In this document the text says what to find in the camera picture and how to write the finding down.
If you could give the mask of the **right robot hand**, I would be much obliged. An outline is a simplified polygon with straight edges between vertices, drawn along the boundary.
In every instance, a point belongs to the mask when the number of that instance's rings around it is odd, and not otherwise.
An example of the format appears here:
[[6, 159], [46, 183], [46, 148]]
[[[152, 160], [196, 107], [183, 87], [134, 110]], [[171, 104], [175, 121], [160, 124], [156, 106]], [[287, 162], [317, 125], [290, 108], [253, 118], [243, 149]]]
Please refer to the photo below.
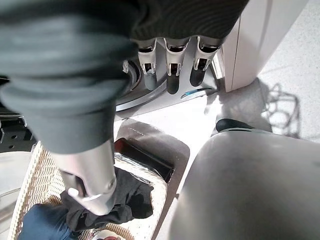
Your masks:
[[186, 48], [197, 38], [190, 83], [202, 83], [245, 0], [3, 0], [0, 89], [52, 153], [68, 194], [102, 216], [114, 204], [116, 101], [138, 58], [145, 86], [156, 84], [156, 44], [165, 45], [166, 89], [175, 94]]

